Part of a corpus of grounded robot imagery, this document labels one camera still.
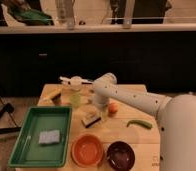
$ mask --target bowl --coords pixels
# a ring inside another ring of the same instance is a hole
[[[129,171],[134,166],[135,154],[127,143],[116,141],[107,150],[107,161],[116,171]]]
[[[98,137],[84,134],[74,141],[71,155],[74,162],[80,167],[96,167],[103,159],[104,149]]]

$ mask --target green tray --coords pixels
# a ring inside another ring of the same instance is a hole
[[[62,167],[66,162],[70,107],[32,107],[29,109],[21,132],[13,148],[10,167]],[[60,143],[40,145],[41,131],[60,130]]]

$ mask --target black stand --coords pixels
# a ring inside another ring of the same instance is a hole
[[[3,108],[0,110],[0,119],[3,116],[5,112],[8,112],[9,114],[14,111],[14,108],[10,103],[7,103],[3,106]],[[20,131],[20,127],[12,127],[12,128],[0,128],[0,134],[7,134],[12,132]]]

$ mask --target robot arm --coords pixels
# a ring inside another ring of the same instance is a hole
[[[126,90],[118,87],[116,82],[116,77],[111,73],[107,73],[94,81],[93,103],[95,106],[100,109],[105,107],[108,105],[109,97],[111,97],[157,117],[159,111],[171,99],[164,95]]]
[[[104,108],[109,97],[154,116],[160,128],[160,171],[196,171],[196,96],[129,91],[107,73],[93,82],[93,103]]]

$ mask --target orange bowl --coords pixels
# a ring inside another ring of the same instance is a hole
[[[84,134],[72,145],[72,159],[80,167],[95,167],[100,165],[104,150],[98,137]]]

